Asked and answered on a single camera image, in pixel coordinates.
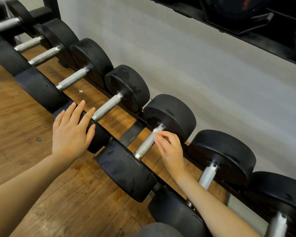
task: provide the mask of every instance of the forearm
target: forearm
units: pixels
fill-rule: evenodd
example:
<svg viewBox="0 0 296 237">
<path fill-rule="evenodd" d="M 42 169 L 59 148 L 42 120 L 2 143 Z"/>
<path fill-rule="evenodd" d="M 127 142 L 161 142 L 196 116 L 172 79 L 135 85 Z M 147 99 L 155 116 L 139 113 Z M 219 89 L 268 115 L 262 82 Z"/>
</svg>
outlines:
<svg viewBox="0 0 296 237">
<path fill-rule="evenodd" d="M 50 155 L 0 185 L 0 236 L 9 236 L 12 233 L 47 187 L 70 164 Z"/>
<path fill-rule="evenodd" d="M 259 236 L 233 211 L 205 190 L 188 172 L 182 173 L 174 180 L 200 213 L 214 237 Z"/>
</svg>

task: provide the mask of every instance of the red marking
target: red marking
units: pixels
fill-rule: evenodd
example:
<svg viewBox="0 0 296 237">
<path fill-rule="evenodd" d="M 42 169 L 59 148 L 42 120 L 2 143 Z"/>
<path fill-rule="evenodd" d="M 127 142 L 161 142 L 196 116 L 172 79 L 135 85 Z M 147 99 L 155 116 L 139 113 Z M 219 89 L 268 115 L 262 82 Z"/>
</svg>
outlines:
<svg viewBox="0 0 296 237">
<path fill-rule="evenodd" d="M 251 0 L 245 0 L 245 2 L 243 3 L 243 7 L 242 7 L 242 10 L 243 10 L 243 11 L 246 11 L 246 10 L 247 10 L 250 1 L 251 1 Z"/>
</svg>

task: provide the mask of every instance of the person's left arm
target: person's left arm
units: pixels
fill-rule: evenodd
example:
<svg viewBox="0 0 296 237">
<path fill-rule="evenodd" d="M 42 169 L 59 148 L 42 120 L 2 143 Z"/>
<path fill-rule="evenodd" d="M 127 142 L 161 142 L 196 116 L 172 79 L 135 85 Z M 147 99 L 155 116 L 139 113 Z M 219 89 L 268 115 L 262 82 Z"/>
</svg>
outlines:
<svg viewBox="0 0 296 237">
<path fill-rule="evenodd" d="M 73 103 L 61 112 L 53 125 L 53 151 L 32 168 L 0 185 L 0 236 L 9 236 L 47 187 L 90 145 L 95 133 L 92 108 L 79 123 L 85 102 Z"/>
</svg>

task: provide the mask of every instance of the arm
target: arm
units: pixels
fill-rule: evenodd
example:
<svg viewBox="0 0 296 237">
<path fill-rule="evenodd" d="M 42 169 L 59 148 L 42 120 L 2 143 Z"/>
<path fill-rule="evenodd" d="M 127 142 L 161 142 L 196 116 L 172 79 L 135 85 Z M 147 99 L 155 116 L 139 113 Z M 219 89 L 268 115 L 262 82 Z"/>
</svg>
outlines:
<svg viewBox="0 0 296 237">
<path fill-rule="evenodd" d="M 95 111 L 92 108 L 79 118 L 85 102 L 75 109 L 73 103 L 60 113 L 53 125 L 53 151 L 32 168 L 0 185 L 0 236 L 9 236 L 22 221 L 47 187 L 87 149 L 95 133 L 95 125 L 86 134 Z"/>
<path fill-rule="evenodd" d="M 214 237 L 258 237 L 259 235 L 227 206 L 205 190 L 184 167 L 183 151 L 177 135 L 155 133 L 155 143 L 169 174 L 204 219 Z"/>
</svg>

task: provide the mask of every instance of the dumbbell handle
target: dumbbell handle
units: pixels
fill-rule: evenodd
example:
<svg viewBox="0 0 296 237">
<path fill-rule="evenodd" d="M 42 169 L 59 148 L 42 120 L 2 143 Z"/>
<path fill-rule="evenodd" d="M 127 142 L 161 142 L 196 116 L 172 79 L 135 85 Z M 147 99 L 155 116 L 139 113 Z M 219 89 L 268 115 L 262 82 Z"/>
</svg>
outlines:
<svg viewBox="0 0 296 237">
<path fill-rule="evenodd" d="M 5 31 L 11 27 L 15 27 L 22 22 L 22 19 L 19 17 L 13 17 L 8 20 L 4 20 L 0 22 L 0 32 Z"/>
<path fill-rule="evenodd" d="M 277 212 L 276 216 L 269 223 L 265 237 L 285 237 L 287 230 L 287 218 Z"/>
<path fill-rule="evenodd" d="M 164 131 L 165 129 L 166 127 L 163 124 L 160 124 L 157 128 L 155 128 L 134 153 L 135 158 L 141 160 L 155 143 L 154 132 L 158 133 L 159 131 Z"/>
<path fill-rule="evenodd" d="M 39 37 L 35 37 L 27 42 L 24 42 L 20 45 L 17 45 L 16 47 L 14 47 L 14 49 L 18 52 L 18 53 L 22 53 L 24 51 L 27 51 L 37 45 L 39 45 L 41 43 L 41 41 L 43 40 L 44 38 L 42 36 L 39 36 Z"/>
<path fill-rule="evenodd" d="M 65 80 L 61 81 L 56 87 L 60 91 L 64 91 L 70 86 L 72 86 L 74 83 L 78 82 L 82 78 L 84 78 L 89 72 L 89 69 L 87 67 L 84 67 L 80 69 L 79 71 L 76 71 L 71 76 L 67 77 Z"/>
<path fill-rule="evenodd" d="M 205 168 L 201 177 L 199 178 L 198 183 L 206 190 L 208 190 L 211 182 L 213 181 L 217 169 L 218 166 L 215 163 L 210 163 L 209 166 Z M 190 201 L 187 202 L 187 205 L 189 207 L 192 207 L 192 203 Z"/>
<path fill-rule="evenodd" d="M 101 106 L 99 109 L 95 111 L 92 116 L 92 119 L 98 122 L 100 119 L 103 118 L 107 113 L 109 113 L 118 103 L 121 102 L 124 95 L 122 93 L 118 93 L 117 95 L 113 96 L 107 103 Z"/>
<path fill-rule="evenodd" d="M 46 61 L 50 60 L 51 58 L 55 57 L 59 52 L 61 52 L 61 48 L 59 46 L 53 47 L 45 51 L 44 53 L 34 57 L 33 59 L 29 60 L 29 63 L 33 67 L 37 67 Z"/>
</svg>

